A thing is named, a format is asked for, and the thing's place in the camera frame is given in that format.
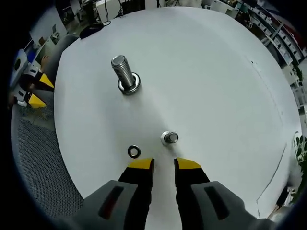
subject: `small washer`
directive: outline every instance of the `small washer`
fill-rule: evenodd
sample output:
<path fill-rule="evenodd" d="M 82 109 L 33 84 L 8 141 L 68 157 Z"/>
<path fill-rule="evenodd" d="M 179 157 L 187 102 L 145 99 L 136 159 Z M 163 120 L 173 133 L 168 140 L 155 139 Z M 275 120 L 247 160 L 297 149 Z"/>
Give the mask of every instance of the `small washer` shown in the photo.
<path fill-rule="evenodd" d="M 137 153 L 136 153 L 135 155 L 132 154 L 132 152 L 131 152 L 131 150 L 133 150 L 133 149 L 137 150 Z M 140 150 L 140 148 L 137 147 L 136 145 L 131 145 L 131 146 L 128 148 L 128 155 L 129 155 L 131 158 L 133 158 L 133 159 L 138 158 L 138 157 L 140 156 L 140 154 L 141 154 L 141 150 Z"/>
<path fill-rule="evenodd" d="M 139 88 L 140 84 L 141 84 L 141 79 L 140 77 L 136 74 L 136 73 L 132 73 L 134 79 L 135 79 L 135 84 L 132 85 L 129 89 L 124 89 L 124 87 L 122 86 L 121 84 L 121 81 L 118 80 L 118 88 L 120 89 L 120 91 L 123 93 L 123 94 L 126 94 L 126 95 L 130 95 L 130 94 L 133 94 L 137 91 L 137 89 Z"/>
<path fill-rule="evenodd" d="M 168 146 L 170 144 L 176 143 L 179 139 L 179 136 L 175 132 L 165 131 L 162 133 L 160 139 L 164 146 Z"/>

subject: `shelf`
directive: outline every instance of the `shelf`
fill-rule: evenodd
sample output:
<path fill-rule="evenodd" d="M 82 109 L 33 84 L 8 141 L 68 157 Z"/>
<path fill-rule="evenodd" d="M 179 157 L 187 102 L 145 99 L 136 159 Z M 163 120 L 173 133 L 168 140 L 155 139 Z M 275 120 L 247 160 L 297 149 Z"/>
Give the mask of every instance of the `shelf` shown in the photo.
<path fill-rule="evenodd" d="M 282 31 L 279 31 L 277 34 L 280 37 L 280 40 L 284 43 L 284 46 L 287 47 L 288 50 L 290 50 L 290 52 L 293 54 L 293 56 L 295 57 L 296 61 L 299 62 L 304 56 L 302 53 L 300 53 L 299 50 L 297 50 L 297 48 L 294 47 L 294 50 L 291 48 L 293 46 L 293 42 L 290 41 L 287 37 L 286 34 L 284 34 Z"/>
<path fill-rule="evenodd" d="M 238 0 L 238 3 L 241 3 L 242 5 L 246 6 L 249 10 L 253 10 L 253 7 L 251 7 L 250 5 L 248 5 L 246 2 L 243 2 L 242 0 Z"/>
<path fill-rule="evenodd" d="M 260 28 L 267 36 L 271 36 L 272 32 L 270 30 L 267 29 L 267 27 L 265 27 L 258 19 L 252 17 L 252 22 L 254 25 L 256 25 L 258 28 Z"/>
<path fill-rule="evenodd" d="M 291 35 L 291 33 L 290 33 L 284 26 L 282 27 L 282 29 L 283 29 L 283 31 L 286 32 L 286 36 L 288 36 L 288 38 L 291 38 L 291 40 L 294 41 L 293 43 L 294 43 L 295 46 L 297 47 L 298 51 L 301 53 L 302 56 L 304 56 L 304 55 L 303 55 L 303 51 L 301 50 L 301 47 L 299 47 L 299 45 L 298 45 L 296 39 Z"/>
<path fill-rule="evenodd" d="M 267 28 L 269 28 L 269 30 L 274 33 L 276 31 L 276 29 L 270 24 L 268 23 L 265 19 L 261 18 L 260 15 L 256 14 L 254 12 L 254 15 L 257 17 L 258 21 L 260 21 L 262 24 L 265 24 Z"/>
<path fill-rule="evenodd" d="M 286 48 L 283 45 L 281 45 L 281 47 L 279 48 L 278 45 L 269 36 L 266 35 L 266 37 L 275 46 L 275 48 L 278 50 L 278 52 L 283 57 L 286 64 L 290 65 L 292 63 L 293 59 L 290 56 L 289 52 L 286 50 Z"/>
<path fill-rule="evenodd" d="M 274 17 L 274 15 L 272 15 L 271 12 L 269 12 L 267 9 L 263 8 L 262 6 L 257 5 L 257 8 L 260 9 L 264 14 L 266 14 L 267 16 L 269 16 L 270 18 L 274 18 L 276 21 L 278 21 L 280 24 L 282 23 L 281 21 L 279 21 L 277 18 Z"/>

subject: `threaded bolt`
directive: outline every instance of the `threaded bolt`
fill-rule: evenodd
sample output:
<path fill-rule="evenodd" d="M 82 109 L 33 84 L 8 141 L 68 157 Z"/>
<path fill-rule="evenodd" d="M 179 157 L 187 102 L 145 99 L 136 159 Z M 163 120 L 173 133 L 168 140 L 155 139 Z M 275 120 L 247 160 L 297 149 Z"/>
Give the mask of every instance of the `threaded bolt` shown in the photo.
<path fill-rule="evenodd" d="M 177 133 L 171 132 L 164 136 L 164 141 L 169 144 L 174 144 L 178 141 L 179 136 Z"/>
<path fill-rule="evenodd" d="M 125 90 L 128 90 L 135 84 L 135 79 L 125 56 L 119 55 L 114 57 L 111 65 Z"/>

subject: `white tabletop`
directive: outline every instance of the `white tabletop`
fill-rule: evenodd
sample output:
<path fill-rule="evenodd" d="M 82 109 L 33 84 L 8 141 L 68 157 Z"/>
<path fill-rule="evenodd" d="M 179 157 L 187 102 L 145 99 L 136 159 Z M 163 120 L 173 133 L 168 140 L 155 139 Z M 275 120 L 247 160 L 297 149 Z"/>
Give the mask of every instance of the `white tabletop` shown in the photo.
<path fill-rule="evenodd" d="M 117 87 L 116 55 L 141 78 L 134 95 Z M 139 159 L 155 158 L 149 230 L 181 228 L 175 157 L 199 163 L 258 216 L 257 199 L 271 194 L 263 191 L 301 132 L 291 89 L 266 47 L 229 16 L 186 7 L 131 13 L 74 42 L 59 64 L 54 116 L 82 197 L 120 177 L 133 160 L 130 145 L 140 147 Z M 160 141 L 164 131 L 179 135 L 172 149 Z M 274 189 L 281 192 L 286 179 Z"/>

